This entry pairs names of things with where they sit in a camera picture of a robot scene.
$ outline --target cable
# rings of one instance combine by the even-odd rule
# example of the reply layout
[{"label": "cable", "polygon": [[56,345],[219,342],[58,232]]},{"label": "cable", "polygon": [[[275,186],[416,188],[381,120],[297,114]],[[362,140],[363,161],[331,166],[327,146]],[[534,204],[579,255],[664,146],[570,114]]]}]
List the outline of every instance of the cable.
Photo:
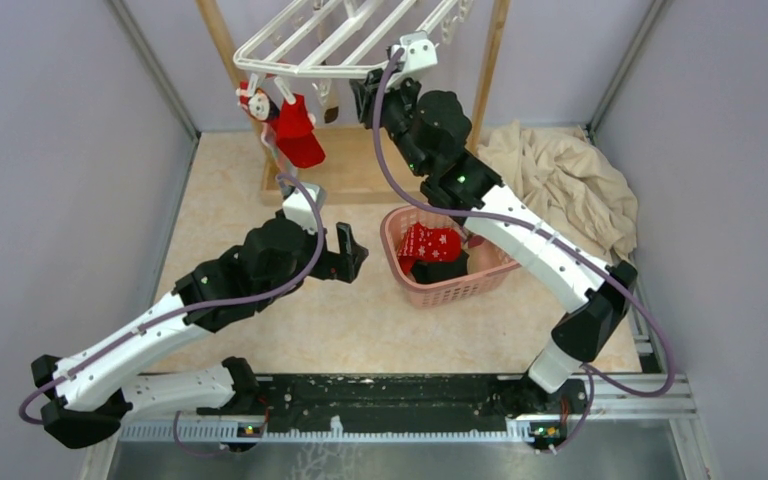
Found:
[{"label": "cable", "polygon": [[402,200],[406,201],[407,203],[419,209],[425,210],[426,212],[436,213],[438,215],[446,215],[449,217],[487,218],[487,219],[496,220],[499,222],[507,222],[512,225],[518,225],[520,227],[531,230],[534,233],[545,238],[546,240],[552,242],[552,244],[554,244],[556,247],[561,249],[561,251],[571,256],[576,261],[578,261],[579,263],[586,266],[587,268],[595,272],[597,275],[602,277],[603,280],[605,280],[609,285],[611,285],[618,292],[620,292],[623,297],[628,299],[629,303],[631,303],[634,306],[634,308],[637,309],[638,312],[640,312],[640,314],[646,320],[646,323],[648,323],[649,326],[652,328],[652,331],[655,332],[655,335],[658,337],[658,340],[660,340],[661,346],[664,349],[664,356],[666,357],[666,363],[667,363],[667,368],[666,368],[667,378],[664,381],[664,385],[662,385],[661,388],[658,388],[657,390],[654,390],[651,392],[645,392],[645,391],[629,388],[617,382],[616,380],[612,379],[607,374],[603,373],[602,371],[600,371],[599,369],[597,369],[592,365],[588,365],[588,364],[583,365],[584,371],[588,374],[598,375],[602,377],[602,379],[604,379],[606,382],[615,386],[616,388],[626,393],[629,393],[631,395],[636,395],[638,397],[658,397],[667,393],[670,390],[670,388],[672,388],[673,383],[675,383],[675,370],[676,370],[675,359],[673,358],[673,350],[670,345],[670,342],[669,340],[667,340],[663,329],[658,324],[658,321],[655,320],[655,317],[651,313],[649,313],[649,311],[646,309],[646,307],[643,306],[640,300],[638,300],[637,297],[632,295],[632,293],[627,288],[625,288],[620,282],[618,282],[608,272],[596,266],[593,262],[585,258],[583,255],[580,255],[578,252],[575,251],[575,248],[570,247],[569,245],[567,245],[562,241],[559,241],[556,236],[550,234],[545,230],[537,229],[535,225],[529,222],[526,222],[525,220],[521,220],[519,218],[509,217],[507,215],[501,215],[497,213],[451,210],[446,208],[434,207],[432,205],[428,205],[420,202],[419,200],[416,200],[415,198],[411,197],[402,187],[399,186],[399,184],[396,182],[396,179],[393,178],[393,174],[390,173],[390,169],[387,167],[387,161],[384,159],[384,150],[381,147],[381,111],[384,105],[384,94],[386,93],[386,90],[387,90],[386,88],[387,82],[390,81],[390,77],[392,76],[393,72],[396,69],[396,63],[399,61],[399,59],[402,57],[403,54],[404,54],[404,49],[399,49],[393,52],[392,56],[390,57],[390,61],[387,63],[386,68],[384,68],[384,73],[381,75],[381,82],[380,82],[381,87],[378,89],[378,92],[376,92],[375,94],[375,103],[374,103],[374,110],[372,115],[372,143],[373,143],[373,147],[375,148],[375,157],[378,160],[378,166],[381,168],[381,173],[384,174],[384,178],[386,178],[387,183],[390,185],[390,188],[392,188],[393,191],[395,191],[396,194],[398,194],[399,197],[402,198]]},{"label": "cable", "polygon": [[567,426],[567,418],[569,418],[569,400],[565,395],[561,396],[561,427]]},{"label": "cable", "polygon": [[175,418],[172,419],[172,438],[175,440],[175,445],[177,445],[178,448],[183,450],[187,455],[192,455],[198,458],[213,458],[231,451],[227,445],[221,445],[219,450],[216,450],[215,452],[197,452],[195,450],[190,450],[190,448],[181,441],[181,437],[178,435],[178,420],[180,418],[181,411],[178,410],[175,412]]},{"label": "cable", "polygon": [[[567,438],[564,439],[563,443],[558,445],[557,447],[553,446],[549,449],[551,453],[554,453],[555,455],[561,453],[563,449],[567,447],[572,441],[575,439],[575,437],[578,436],[579,432],[581,432],[581,427],[584,426],[584,421],[587,420],[587,417],[590,415],[590,410],[593,408],[593,397],[594,397],[594,389],[596,388],[596,382],[593,381],[593,374],[590,372],[587,373],[587,381],[590,384],[590,395],[587,396],[587,403],[584,404],[584,411],[581,412],[581,418],[578,419],[578,422],[575,424],[574,427],[572,427],[572,431],[567,435]],[[544,452],[544,450],[538,450],[534,449],[536,452]]]},{"label": "cable", "polygon": [[236,305],[245,305],[247,303],[256,303],[256,302],[261,302],[263,300],[268,300],[270,298],[277,297],[287,293],[288,291],[292,290],[296,286],[296,284],[304,280],[305,277],[307,277],[307,275],[313,270],[313,267],[314,265],[316,265],[316,262],[319,260],[319,257],[322,255],[322,250],[324,249],[324,246],[325,246],[325,226],[322,222],[322,215],[320,214],[319,207],[317,206],[316,202],[313,200],[313,197],[310,196],[310,193],[307,191],[306,188],[302,186],[302,183],[296,177],[288,173],[281,173],[275,178],[278,181],[288,180],[302,193],[302,195],[305,197],[305,200],[310,205],[311,210],[313,211],[313,218],[316,221],[316,248],[314,249],[313,256],[310,258],[310,262],[308,262],[308,264],[305,265],[305,267],[302,269],[301,272],[299,272],[298,275],[293,277],[290,281],[288,281],[284,285],[273,288],[268,292],[259,293],[257,295],[250,295],[247,297],[229,298],[224,300],[209,300],[206,302],[194,303],[192,305],[187,305],[182,308],[178,308],[176,310],[172,310],[170,312],[164,313],[151,320],[141,323],[136,328],[137,333],[130,331],[126,334],[123,334],[121,337],[117,338],[110,344],[106,345],[104,348],[100,349],[98,352],[87,357],[81,363],[67,370],[65,375],[54,378],[48,383],[46,383],[45,385],[34,390],[33,393],[28,395],[28,397],[25,398],[25,400],[22,401],[22,404],[19,406],[19,418],[21,418],[25,422],[30,423],[32,425],[42,425],[43,424],[42,419],[34,418],[28,415],[27,410],[31,402],[36,400],[45,392],[65,382],[66,379],[74,377],[77,373],[89,367],[90,365],[92,365],[93,363],[95,363],[96,361],[98,361],[100,358],[104,357],[111,351],[115,350],[117,347],[127,342],[132,337],[135,337],[137,335],[142,335],[148,329],[160,323],[163,323],[166,320],[177,317],[178,315],[181,315],[183,313],[189,313],[196,310],[202,310],[205,308],[232,307]]}]

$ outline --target red christmas stocking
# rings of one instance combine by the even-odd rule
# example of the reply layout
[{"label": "red christmas stocking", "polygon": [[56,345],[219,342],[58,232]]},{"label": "red christmas stocking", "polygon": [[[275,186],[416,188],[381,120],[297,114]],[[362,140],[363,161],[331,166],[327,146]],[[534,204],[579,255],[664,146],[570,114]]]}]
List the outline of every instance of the red christmas stocking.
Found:
[{"label": "red christmas stocking", "polygon": [[407,275],[417,260],[428,263],[454,262],[461,254],[461,237],[452,228],[427,228],[419,223],[405,233],[396,256]]},{"label": "red christmas stocking", "polygon": [[304,96],[295,94],[296,103],[284,102],[275,125],[275,144],[290,162],[299,168],[319,165],[325,151],[313,135],[313,124],[307,117]]}]

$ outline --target red sock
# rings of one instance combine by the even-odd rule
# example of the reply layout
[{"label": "red sock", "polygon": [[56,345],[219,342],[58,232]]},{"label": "red sock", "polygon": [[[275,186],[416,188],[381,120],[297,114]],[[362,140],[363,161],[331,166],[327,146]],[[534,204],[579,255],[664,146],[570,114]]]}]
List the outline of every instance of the red sock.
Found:
[{"label": "red sock", "polygon": [[461,237],[452,228],[427,228],[411,225],[402,239],[396,255],[399,266],[407,275],[417,260],[428,263],[454,262],[461,253]]}]

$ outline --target white clip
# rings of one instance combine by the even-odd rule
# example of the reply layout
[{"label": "white clip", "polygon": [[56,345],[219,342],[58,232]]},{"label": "white clip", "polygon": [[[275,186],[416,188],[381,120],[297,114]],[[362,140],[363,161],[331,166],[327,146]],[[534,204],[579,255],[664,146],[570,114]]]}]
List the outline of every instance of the white clip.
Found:
[{"label": "white clip", "polygon": [[281,92],[281,96],[284,97],[284,101],[290,105],[294,105],[296,103],[296,95],[290,90],[287,82],[281,77],[275,77],[274,82],[275,86],[278,87],[278,91]]},{"label": "white clip", "polygon": [[458,17],[453,16],[443,20],[443,26],[440,28],[443,33],[443,43],[449,45],[455,39],[455,32],[458,30]]},{"label": "white clip", "polygon": [[346,15],[349,18],[353,18],[355,12],[357,12],[357,4],[355,3],[355,0],[343,0],[343,6],[346,7]]},{"label": "white clip", "polygon": [[[537,231],[540,230],[540,228],[542,227],[543,227],[543,221],[541,220],[537,222],[536,225],[534,225],[534,229],[531,230],[531,234],[532,235],[537,234]],[[560,233],[558,231],[555,231],[555,233],[553,233],[552,236],[546,240],[546,243],[544,243],[543,246],[540,247],[540,250],[537,250],[536,252],[534,252],[534,256],[531,257],[531,261],[528,262],[528,265],[523,265],[523,267],[525,267],[526,270],[530,269],[531,266],[534,264],[534,262],[536,262],[537,259],[540,258],[540,255],[543,254],[543,251],[546,250],[546,248],[549,247],[549,245],[552,245],[553,243],[555,243],[555,239],[558,238],[559,235]]]},{"label": "white clip", "polygon": [[299,15],[298,17],[295,17],[290,21],[290,23],[293,25],[293,30],[298,30],[299,27],[301,27],[304,22],[305,22],[304,15]]},{"label": "white clip", "polygon": [[249,86],[246,89],[246,97],[252,98],[257,92],[257,84],[260,81],[260,77],[256,73],[249,75]]},{"label": "white clip", "polygon": [[313,84],[313,89],[316,90],[316,96],[319,99],[320,105],[325,105],[328,101],[328,95],[331,94],[331,79],[323,78],[319,80],[319,83]]},{"label": "white clip", "polygon": [[472,1],[473,0],[460,0],[458,3],[458,20],[460,20],[461,23],[466,21],[469,12],[472,11]]}]

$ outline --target metal floor plate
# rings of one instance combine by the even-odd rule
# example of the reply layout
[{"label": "metal floor plate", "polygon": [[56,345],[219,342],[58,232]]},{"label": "metal floor plate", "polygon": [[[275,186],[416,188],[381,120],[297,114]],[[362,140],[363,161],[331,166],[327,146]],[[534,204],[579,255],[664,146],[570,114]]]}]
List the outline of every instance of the metal floor plate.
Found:
[{"label": "metal floor plate", "polygon": [[[215,444],[191,448],[210,451]],[[264,443],[196,458],[169,442],[120,442],[110,480],[685,478],[665,420],[592,421],[560,455],[512,443]]]}]

